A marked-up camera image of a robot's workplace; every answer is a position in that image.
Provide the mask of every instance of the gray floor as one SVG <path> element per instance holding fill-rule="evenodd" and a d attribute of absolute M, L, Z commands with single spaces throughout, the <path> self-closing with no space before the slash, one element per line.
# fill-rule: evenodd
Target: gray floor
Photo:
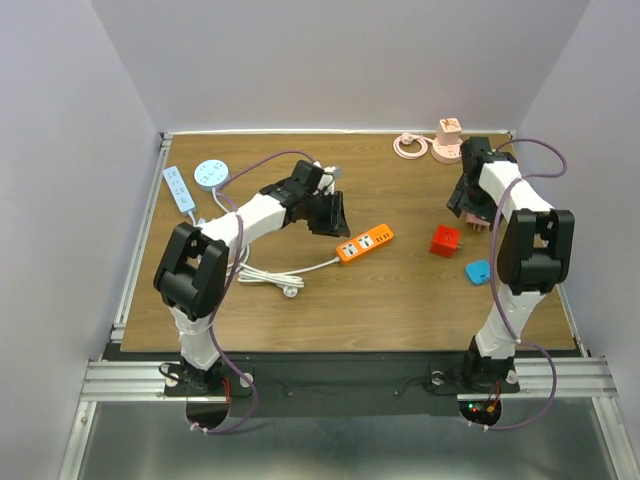
<path fill-rule="evenodd" d="M 501 423 L 541 401 L 504 402 Z M 99 406 L 80 478 L 615 479 L 590 399 L 557 400 L 539 423 L 483 433 L 429 416 L 256 419 L 243 433 L 190 432 L 179 403 Z"/>

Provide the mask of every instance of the red cube adapter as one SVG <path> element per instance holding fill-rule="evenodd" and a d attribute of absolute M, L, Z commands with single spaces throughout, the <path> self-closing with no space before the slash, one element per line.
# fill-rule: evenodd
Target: red cube adapter
<path fill-rule="evenodd" d="M 434 233 L 431 239 L 431 248 L 429 248 L 429 251 L 441 257 L 451 258 L 453 254 L 456 253 L 459 243 L 460 230 L 445 225 L 438 225 L 436 233 Z"/>

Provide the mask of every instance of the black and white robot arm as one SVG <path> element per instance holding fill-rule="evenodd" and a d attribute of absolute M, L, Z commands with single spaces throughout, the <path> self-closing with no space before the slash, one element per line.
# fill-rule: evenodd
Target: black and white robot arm
<path fill-rule="evenodd" d="M 237 212 L 174 229 L 153 284 L 175 319 L 183 368 L 192 383 L 209 383 L 219 358 L 210 338 L 211 313 L 224 297 L 227 262 L 236 249 L 298 220 L 306 220 L 314 234 L 350 235 L 342 192 L 335 190 L 339 176 L 337 167 L 300 160 L 290 177 L 264 187 Z M 242 245 L 236 215 L 242 219 Z"/>
<path fill-rule="evenodd" d="M 496 271 L 502 282 L 484 326 L 471 342 L 465 373 L 475 380 L 497 380 L 512 369 L 517 340 L 531 313 L 567 277 L 574 217 L 543 200 L 522 175 L 515 158 L 492 151 L 486 137 L 471 137 L 461 147 L 463 174 L 447 207 L 457 216 L 471 213 L 493 225 L 501 201 L 508 226 Z M 499 306 L 511 326 L 509 332 Z"/>

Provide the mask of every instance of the brown wood surface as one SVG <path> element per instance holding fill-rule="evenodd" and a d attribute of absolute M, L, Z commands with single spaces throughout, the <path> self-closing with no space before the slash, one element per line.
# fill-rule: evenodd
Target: brown wood surface
<path fill-rule="evenodd" d="M 193 179 L 202 161 L 218 158 L 237 172 L 267 155 L 301 149 L 323 166 L 339 165 L 345 212 L 356 236 L 387 223 L 395 238 L 353 265 L 331 265 L 303 274 L 294 299 L 272 285 L 234 282 L 216 319 L 228 350 L 354 351 L 463 350 L 492 305 L 488 285 L 472 286 L 464 267 L 487 259 L 489 233 L 473 232 L 445 207 L 461 173 L 429 155 L 398 158 L 390 135 L 185 135 L 173 139 L 167 166 L 177 165 L 196 202 L 197 217 L 220 215 L 210 194 Z M 492 137 L 494 146 L 506 136 Z M 299 156 L 288 155 L 232 183 L 225 193 L 238 204 L 261 187 L 291 173 Z M 185 220 L 166 184 L 160 186 L 137 279 L 122 350 L 178 351 L 172 317 L 152 287 L 152 278 L 176 224 Z M 438 224 L 462 230 L 463 249 L 453 259 L 429 253 Z M 311 235 L 306 223 L 290 225 L 254 242 L 250 265 L 272 272 L 294 270 L 333 258 L 346 239 Z M 530 319 L 524 338 L 548 348 L 572 348 L 557 292 Z"/>

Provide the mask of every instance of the power strip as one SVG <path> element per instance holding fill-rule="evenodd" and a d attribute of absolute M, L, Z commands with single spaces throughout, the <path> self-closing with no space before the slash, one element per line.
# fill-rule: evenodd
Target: power strip
<path fill-rule="evenodd" d="M 392 239 L 393 232 L 388 225 L 382 223 L 371 230 L 367 230 L 362 235 L 358 235 L 348 242 L 338 245 L 336 252 L 342 263 L 348 263 L 390 242 Z"/>
<path fill-rule="evenodd" d="M 173 195 L 173 200 L 176 202 L 180 213 L 187 216 L 189 212 L 195 212 L 196 204 L 193 198 L 191 198 L 189 189 L 185 185 L 178 167 L 165 168 L 162 171 L 162 175 L 164 175 L 164 179 L 167 182 L 169 190 L 171 190 L 171 195 Z"/>

